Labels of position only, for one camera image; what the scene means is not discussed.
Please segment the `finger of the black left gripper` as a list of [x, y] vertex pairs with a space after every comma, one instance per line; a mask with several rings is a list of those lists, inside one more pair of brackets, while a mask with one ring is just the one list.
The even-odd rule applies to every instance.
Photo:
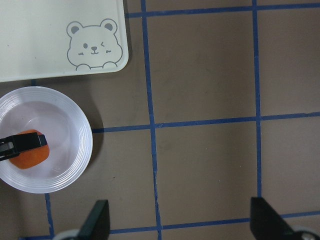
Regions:
[[44, 134], [37, 132], [11, 135], [0, 139], [0, 160], [9, 160], [20, 153], [30, 151], [47, 144]]

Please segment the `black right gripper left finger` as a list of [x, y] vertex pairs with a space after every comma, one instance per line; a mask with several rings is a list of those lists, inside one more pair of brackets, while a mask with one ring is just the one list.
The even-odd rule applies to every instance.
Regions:
[[78, 240], [107, 240], [110, 235], [110, 211], [108, 200], [97, 200], [80, 228]]

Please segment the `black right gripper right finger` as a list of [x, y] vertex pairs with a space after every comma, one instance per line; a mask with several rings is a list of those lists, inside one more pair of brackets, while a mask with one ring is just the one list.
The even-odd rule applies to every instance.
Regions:
[[295, 240], [294, 230], [262, 197], [250, 199], [250, 230], [256, 240]]

